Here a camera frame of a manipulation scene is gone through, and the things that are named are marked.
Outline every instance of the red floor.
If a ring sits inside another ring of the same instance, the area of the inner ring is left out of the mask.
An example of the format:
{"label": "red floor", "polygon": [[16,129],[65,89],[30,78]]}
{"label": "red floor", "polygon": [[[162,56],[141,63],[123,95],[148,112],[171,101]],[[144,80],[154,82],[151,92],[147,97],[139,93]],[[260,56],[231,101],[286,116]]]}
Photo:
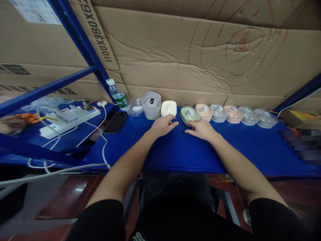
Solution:
{"label": "red floor", "polygon": [[[242,210],[247,207],[245,191],[230,182],[221,182],[217,174],[208,174],[210,185],[230,193],[241,227],[251,232],[244,222]],[[38,219],[76,218],[85,208],[88,200],[96,190],[103,177],[70,176],[60,187],[55,197],[39,212]],[[313,228],[315,214],[321,209],[321,180],[301,180],[274,182],[288,205],[302,218],[308,229]],[[224,209],[218,214],[225,217]],[[126,224],[127,240],[134,230],[138,217],[138,200],[135,197],[128,222]],[[50,230],[18,235],[0,239],[0,241],[62,241],[65,240],[73,225],[65,225]]]}

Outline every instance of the smartphone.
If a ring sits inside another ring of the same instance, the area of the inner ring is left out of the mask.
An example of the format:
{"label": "smartphone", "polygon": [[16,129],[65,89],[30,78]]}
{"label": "smartphone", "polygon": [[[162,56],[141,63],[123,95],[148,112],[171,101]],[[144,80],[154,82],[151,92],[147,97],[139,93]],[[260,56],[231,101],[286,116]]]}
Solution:
{"label": "smartphone", "polygon": [[126,112],[115,112],[111,111],[108,116],[106,117],[107,120],[107,126],[104,129],[103,133],[105,134],[116,134],[122,125],[124,124],[124,121],[127,117]]}

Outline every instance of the blue shelf frame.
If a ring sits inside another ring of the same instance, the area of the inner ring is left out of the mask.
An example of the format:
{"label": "blue shelf frame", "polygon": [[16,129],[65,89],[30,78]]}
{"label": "blue shelf frame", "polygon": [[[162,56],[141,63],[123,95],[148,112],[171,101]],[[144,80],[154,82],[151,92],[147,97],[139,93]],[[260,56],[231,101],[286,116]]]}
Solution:
{"label": "blue shelf frame", "polygon": [[[45,95],[48,95],[91,73],[95,74],[111,100],[115,103],[108,91],[108,85],[106,84],[106,80],[109,79],[109,76],[68,0],[48,0],[48,2],[55,11],[71,39],[74,41],[78,50],[86,60],[89,67],[0,104],[0,117],[3,117],[11,113],[13,110],[19,109],[26,105],[26,103],[30,103]],[[64,152],[60,153],[51,151],[28,142],[20,141],[18,138],[14,138],[12,136],[0,134],[0,140],[0,148],[5,152],[39,160],[50,160],[67,167],[77,166],[81,162],[81,160],[65,155]],[[83,148],[79,147],[78,149],[74,149],[72,152],[76,152],[78,150],[81,151]]]}

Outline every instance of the green bottle label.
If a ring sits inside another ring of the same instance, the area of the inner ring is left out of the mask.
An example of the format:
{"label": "green bottle label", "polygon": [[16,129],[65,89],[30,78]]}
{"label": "green bottle label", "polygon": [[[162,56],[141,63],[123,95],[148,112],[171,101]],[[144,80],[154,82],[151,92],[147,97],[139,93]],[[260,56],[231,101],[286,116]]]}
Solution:
{"label": "green bottle label", "polygon": [[128,106],[128,101],[125,96],[123,96],[120,99],[114,99],[114,100],[117,103],[119,108],[125,108],[126,106]]}

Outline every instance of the black sleeve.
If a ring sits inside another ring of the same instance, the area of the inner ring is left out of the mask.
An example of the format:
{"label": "black sleeve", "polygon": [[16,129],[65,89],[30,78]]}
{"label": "black sleeve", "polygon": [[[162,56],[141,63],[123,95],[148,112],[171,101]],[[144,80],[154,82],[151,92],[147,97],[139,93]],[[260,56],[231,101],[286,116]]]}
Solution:
{"label": "black sleeve", "polygon": [[252,232],[258,240],[312,240],[299,217],[277,201],[255,199],[249,212]]}
{"label": "black sleeve", "polygon": [[102,200],[91,204],[80,214],[67,241],[126,239],[123,222],[124,207],[117,200]]}

